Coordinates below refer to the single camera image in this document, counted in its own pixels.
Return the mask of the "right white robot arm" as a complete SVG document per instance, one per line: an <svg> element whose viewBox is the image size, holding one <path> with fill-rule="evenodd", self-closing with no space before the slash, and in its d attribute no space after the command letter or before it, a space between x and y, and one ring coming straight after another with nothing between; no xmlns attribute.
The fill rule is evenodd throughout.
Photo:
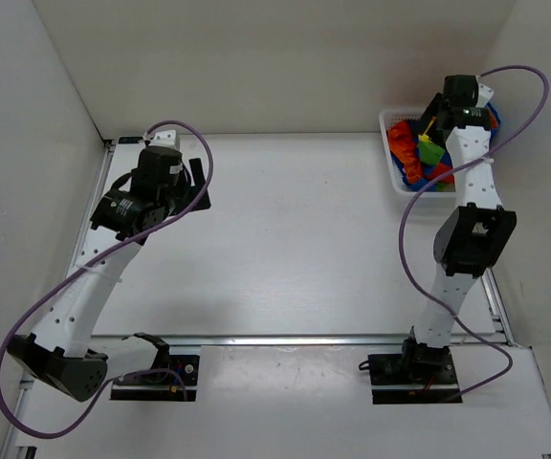
<svg viewBox="0 0 551 459"><path fill-rule="evenodd" d="M496 191L487 156L492 96L476 76L447 76L443 91L421 118L452 160L455 208L436 233L436 274L430 299L403 344L399 370L418 383L441 371L450 355L452 328L466 295L493 267L517 224Z"/></svg>

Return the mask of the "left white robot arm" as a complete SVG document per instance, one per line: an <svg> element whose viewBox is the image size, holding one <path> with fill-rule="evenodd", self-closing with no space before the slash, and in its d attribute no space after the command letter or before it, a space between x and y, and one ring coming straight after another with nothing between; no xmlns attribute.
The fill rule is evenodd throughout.
<svg viewBox="0 0 551 459"><path fill-rule="evenodd" d="M110 347L90 340L99 315L128 264L143 248L146 230L169 216L209 208L200 159L188 161L174 147L144 148L137 166L120 176L99 200L77 258L78 276L55 295L46 315L7 351L39 381L85 402L112 378L139 372L158 383L170 369L169 346L136 333Z"/></svg>

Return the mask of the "rainbow striped shorts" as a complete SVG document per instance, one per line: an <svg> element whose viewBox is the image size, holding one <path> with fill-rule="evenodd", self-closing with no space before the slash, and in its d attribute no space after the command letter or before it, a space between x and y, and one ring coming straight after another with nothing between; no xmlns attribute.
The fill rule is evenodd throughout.
<svg viewBox="0 0 551 459"><path fill-rule="evenodd" d="M419 118L398 116L384 129L390 159L405 191L417 191L430 180L452 169L448 150L428 136L418 138L412 127Z"/></svg>

